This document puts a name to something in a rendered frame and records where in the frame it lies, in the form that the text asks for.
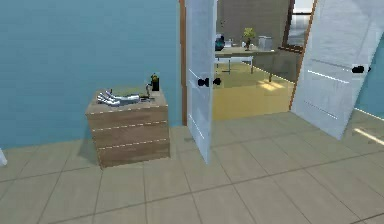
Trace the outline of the white room door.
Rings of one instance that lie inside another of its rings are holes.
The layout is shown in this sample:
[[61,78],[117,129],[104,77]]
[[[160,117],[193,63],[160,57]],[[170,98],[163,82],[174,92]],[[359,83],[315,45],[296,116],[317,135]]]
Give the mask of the white room door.
[[206,164],[210,162],[217,0],[186,0],[187,126]]
[[341,139],[383,34],[384,0],[317,0],[291,111]]

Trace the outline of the brown wooden chest of drawers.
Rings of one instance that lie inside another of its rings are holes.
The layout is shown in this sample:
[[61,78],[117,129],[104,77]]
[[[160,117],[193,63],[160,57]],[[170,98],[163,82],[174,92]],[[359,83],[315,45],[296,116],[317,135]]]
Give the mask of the brown wooden chest of drawers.
[[151,100],[110,107],[93,99],[86,111],[101,168],[170,156],[168,104],[161,90]]

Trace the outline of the grey table with white legs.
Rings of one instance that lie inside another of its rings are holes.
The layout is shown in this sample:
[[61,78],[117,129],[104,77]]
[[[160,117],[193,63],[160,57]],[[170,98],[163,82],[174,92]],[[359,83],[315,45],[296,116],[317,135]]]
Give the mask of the grey table with white legs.
[[221,51],[215,52],[214,63],[216,65],[227,64],[228,68],[226,69],[226,72],[230,74],[232,63],[249,62],[251,66],[250,72],[253,72],[254,71],[253,60],[255,59],[256,56],[262,56],[262,55],[275,56],[276,54],[277,52],[275,50],[263,50],[258,47],[254,47],[250,50],[246,50],[243,47],[228,47],[228,48],[224,48]]

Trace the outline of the silver desk lamp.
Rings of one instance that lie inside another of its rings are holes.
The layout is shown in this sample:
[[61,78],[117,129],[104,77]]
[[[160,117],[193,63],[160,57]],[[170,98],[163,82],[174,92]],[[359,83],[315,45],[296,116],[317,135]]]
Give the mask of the silver desk lamp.
[[147,87],[143,86],[118,86],[102,90],[96,96],[98,104],[110,107],[119,107],[141,102],[150,102],[154,97],[149,93]]

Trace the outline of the house plant in dark pot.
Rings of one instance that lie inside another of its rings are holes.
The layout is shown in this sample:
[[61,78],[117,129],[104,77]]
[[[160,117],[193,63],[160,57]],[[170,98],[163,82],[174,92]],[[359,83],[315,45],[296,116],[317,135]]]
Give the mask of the house plant in dark pot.
[[253,28],[245,28],[243,32],[243,37],[245,38],[245,48],[249,50],[251,41],[255,37],[256,33]]

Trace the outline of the pale grey box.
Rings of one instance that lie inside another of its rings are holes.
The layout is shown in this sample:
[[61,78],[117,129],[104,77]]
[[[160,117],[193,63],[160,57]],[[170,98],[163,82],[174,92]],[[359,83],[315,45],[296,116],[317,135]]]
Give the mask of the pale grey box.
[[268,36],[259,37],[259,48],[263,51],[272,50],[272,38]]

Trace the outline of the window with brown frame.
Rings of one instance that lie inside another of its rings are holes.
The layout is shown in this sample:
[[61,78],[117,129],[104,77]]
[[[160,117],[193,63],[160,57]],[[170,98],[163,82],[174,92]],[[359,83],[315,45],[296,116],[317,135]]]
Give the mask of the window with brown frame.
[[289,0],[282,46],[300,51],[304,46],[314,0]]

